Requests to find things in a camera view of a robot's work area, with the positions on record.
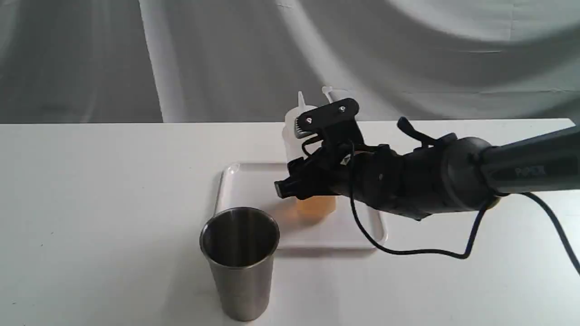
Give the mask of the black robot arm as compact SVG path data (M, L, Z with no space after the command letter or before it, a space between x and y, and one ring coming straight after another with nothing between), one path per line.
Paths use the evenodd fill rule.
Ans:
M454 133L435 139L406 118L397 126L420 146L397 154L388 144L366 145L355 119L310 125L321 147L288 163L289 176L275 182L277 195L342 195L420 221L436 213L478 211L512 193L579 188L578 127L493 146Z

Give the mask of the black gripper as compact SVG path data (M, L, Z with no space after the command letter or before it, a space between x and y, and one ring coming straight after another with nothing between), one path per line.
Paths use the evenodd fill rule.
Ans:
M287 163L288 176L274 182L281 199L346 196L373 209L420 221L436 213L458 212L443 182L443 152L455 134L434 139L416 130L406 117L397 127L421 147L404 155L389 145L328 144L328 154L312 154Z

